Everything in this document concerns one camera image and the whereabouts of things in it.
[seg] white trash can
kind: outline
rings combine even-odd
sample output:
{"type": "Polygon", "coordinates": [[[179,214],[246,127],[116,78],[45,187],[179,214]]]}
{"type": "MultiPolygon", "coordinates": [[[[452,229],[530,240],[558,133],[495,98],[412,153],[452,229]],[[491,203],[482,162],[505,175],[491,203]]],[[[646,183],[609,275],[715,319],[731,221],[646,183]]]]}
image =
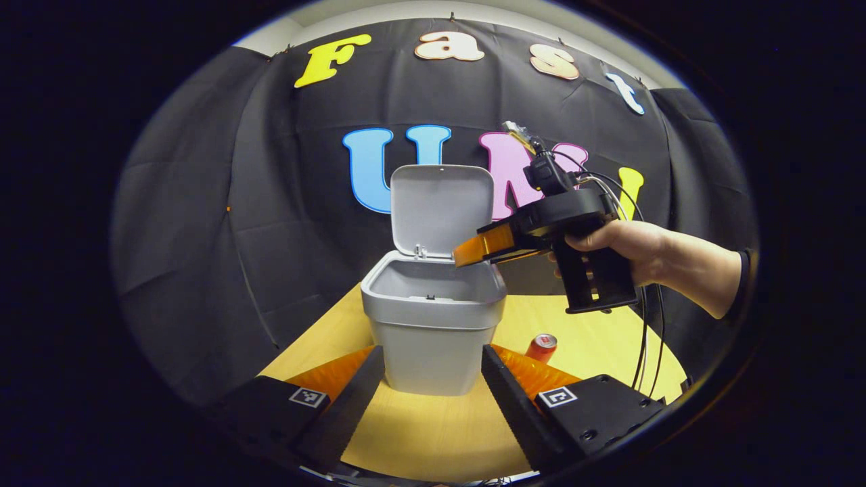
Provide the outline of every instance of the white trash can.
{"type": "Polygon", "coordinates": [[[481,348],[507,294],[490,263],[458,269],[451,251],[489,224],[493,178],[473,166],[398,168],[391,177],[392,250],[361,281],[388,384],[407,393],[459,396],[481,372],[481,348]]]}

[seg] human hand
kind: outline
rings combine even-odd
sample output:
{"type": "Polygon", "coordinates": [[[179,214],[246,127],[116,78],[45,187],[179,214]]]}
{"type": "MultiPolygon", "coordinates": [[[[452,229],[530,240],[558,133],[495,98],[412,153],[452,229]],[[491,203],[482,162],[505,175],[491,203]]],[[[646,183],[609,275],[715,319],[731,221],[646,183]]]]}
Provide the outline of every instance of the human hand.
{"type": "MultiPolygon", "coordinates": [[[[614,249],[617,254],[629,259],[635,285],[645,286],[662,280],[662,255],[668,245],[668,233],[660,226],[645,222],[613,220],[585,238],[566,235],[565,241],[582,252],[605,247],[614,249]]],[[[547,258],[556,262],[553,252],[547,254],[547,258]]],[[[553,274],[562,277],[559,269],[553,274]]]]}

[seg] wooden table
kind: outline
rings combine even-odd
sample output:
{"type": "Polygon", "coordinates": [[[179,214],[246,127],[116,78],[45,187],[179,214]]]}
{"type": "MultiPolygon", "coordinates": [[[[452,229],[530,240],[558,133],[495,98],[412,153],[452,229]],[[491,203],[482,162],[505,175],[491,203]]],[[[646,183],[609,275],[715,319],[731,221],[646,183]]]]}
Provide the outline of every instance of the wooden table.
{"type": "MultiPolygon", "coordinates": [[[[526,351],[539,333],[556,336],[559,347],[549,365],[579,378],[600,373],[631,384],[643,322],[629,308],[609,315],[567,315],[563,295],[509,295],[493,343],[526,351]]],[[[370,322],[355,286],[297,341],[262,370],[285,380],[373,343],[370,322]]],[[[648,393],[658,359],[659,339],[652,330],[642,392],[648,393]]],[[[679,397],[686,375],[664,348],[653,399],[679,397]]],[[[379,385],[346,447],[342,460],[395,477],[468,482],[530,471],[487,383],[479,374],[461,397],[401,393],[379,385]]]]}

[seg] yellow letter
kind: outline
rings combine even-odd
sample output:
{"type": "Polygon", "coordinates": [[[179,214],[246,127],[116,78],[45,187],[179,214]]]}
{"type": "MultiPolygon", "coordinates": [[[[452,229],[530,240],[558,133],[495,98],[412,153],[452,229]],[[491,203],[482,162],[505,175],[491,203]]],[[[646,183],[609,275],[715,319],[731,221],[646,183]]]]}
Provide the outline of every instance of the yellow letter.
{"type": "MultiPolygon", "coordinates": [[[[643,186],[643,175],[630,167],[619,168],[619,180],[623,182],[623,188],[637,202],[637,193],[643,186]]],[[[629,215],[629,220],[635,217],[635,206],[629,201],[629,197],[625,193],[620,192],[619,202],[623,205],[623,210],[629,215]]]]}
{"type": "Polygon", "coordinates": [[[337,74],[337,70],[331,68],[331,61],[336,61],[337,64],[344,64],[355,54],[355,46],[352,46],[352,44],[363,46],[371,40],[372,37],[369,34],[361,34],[360,36],[340,39],[339,41],[329,42],[310,49],[308,53],[310,54],[310,62],[307,63],[304,75],[294,82],[294,87],[300,88],[333,77],[337,74]]]}
{"type": "Polygon", "coordinates": [[[475,38],[462,32],[431,32],[421,36],[421,42],[424,44],[415,48],[415,55],[423,59],[454,57],[461,61],[478,61],[484,57],[475,38]]]}
{"type": "Polygon", "coordinates": [[[576,80],[580,76],[578,69],[572,64],[574,58],[562,49],[552,48],[544,44],[529,46],[533,57],[529,58],[533,68],[541,73],[558,76],[567,80],[576,80]]]}

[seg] soda can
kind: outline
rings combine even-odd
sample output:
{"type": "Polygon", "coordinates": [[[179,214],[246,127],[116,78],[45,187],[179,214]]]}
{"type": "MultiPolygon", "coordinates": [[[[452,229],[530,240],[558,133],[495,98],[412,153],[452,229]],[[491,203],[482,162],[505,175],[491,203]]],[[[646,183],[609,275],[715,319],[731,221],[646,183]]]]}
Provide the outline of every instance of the soda can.
{"type": "Polygon", "coordinates": [[[529,349],[525,356],[547,363],[555,351],[556,337],[552,334],[542,333],[529,342],[529,349]]]}

